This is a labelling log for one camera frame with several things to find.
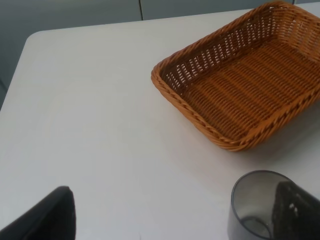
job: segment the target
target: woven basket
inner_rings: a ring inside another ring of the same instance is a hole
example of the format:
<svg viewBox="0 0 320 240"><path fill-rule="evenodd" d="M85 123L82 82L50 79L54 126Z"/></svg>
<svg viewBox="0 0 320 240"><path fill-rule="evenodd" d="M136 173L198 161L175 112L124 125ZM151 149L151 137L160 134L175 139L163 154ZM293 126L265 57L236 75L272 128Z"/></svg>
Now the woven basket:
<svg viewBox="0 0 320 240"><path fill-rule="evenodd" d="M320 19L266 3L164 59L151 79L213 143L251 148L320 96Z"/></svg>

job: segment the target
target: white table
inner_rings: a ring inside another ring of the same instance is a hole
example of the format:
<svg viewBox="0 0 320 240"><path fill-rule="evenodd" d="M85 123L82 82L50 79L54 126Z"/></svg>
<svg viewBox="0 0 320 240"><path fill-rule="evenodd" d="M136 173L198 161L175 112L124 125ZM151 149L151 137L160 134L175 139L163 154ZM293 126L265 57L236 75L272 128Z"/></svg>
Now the white table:
<svg viewBox="0 0 320 240"><path fill-rule="evenodd" d="M320 3L301 7L320 16ZM246 10L42 31L0 113L0 229L68 185L78 240L226 240L243 174L320 197L320 106L261 146L220 149L153 86L153 66Z"/></svg>

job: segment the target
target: wicker basket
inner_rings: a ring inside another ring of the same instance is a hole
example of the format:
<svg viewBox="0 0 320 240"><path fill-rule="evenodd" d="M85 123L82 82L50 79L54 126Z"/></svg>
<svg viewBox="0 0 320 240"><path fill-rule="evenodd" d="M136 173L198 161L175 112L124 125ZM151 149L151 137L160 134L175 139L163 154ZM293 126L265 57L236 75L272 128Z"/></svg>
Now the wicker basket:
<svg viewBox="0 0 320 240"><path fill-rule="evenodd" d="M266 3L164 59L151 79L213 143L251 148L320 96L320 19Z"/></svg>

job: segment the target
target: transparent cup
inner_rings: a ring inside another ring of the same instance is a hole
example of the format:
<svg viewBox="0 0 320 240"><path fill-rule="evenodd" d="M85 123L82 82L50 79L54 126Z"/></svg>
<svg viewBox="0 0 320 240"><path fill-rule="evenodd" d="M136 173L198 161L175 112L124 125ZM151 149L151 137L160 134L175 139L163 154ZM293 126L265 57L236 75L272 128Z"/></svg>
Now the transparent cup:
<svg viewBox="0 0 320 240"><path fill-rule="evenodd" d="M272 214L280 182L292 182L274 171L243 175L234 185L228 220L229 240L274 240Z"/></svg>

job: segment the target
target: black object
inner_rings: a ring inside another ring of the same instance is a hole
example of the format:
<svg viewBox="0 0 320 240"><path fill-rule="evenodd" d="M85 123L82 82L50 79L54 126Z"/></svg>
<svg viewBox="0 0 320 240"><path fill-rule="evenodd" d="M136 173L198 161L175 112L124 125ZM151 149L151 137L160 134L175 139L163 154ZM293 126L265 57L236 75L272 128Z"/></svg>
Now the black object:
<svg viewBox="0 0 320 240"><path fill-rule="evenodd" d="M319 240L320 202L293 182L280 182L272 222L277 240Z"/></svg>
<svg viewBox="0 0 320 240"><path fill-rule="evenodd" d="M0 231L0 240L75 240L76 209L69 187L60 186Z"/></svg>

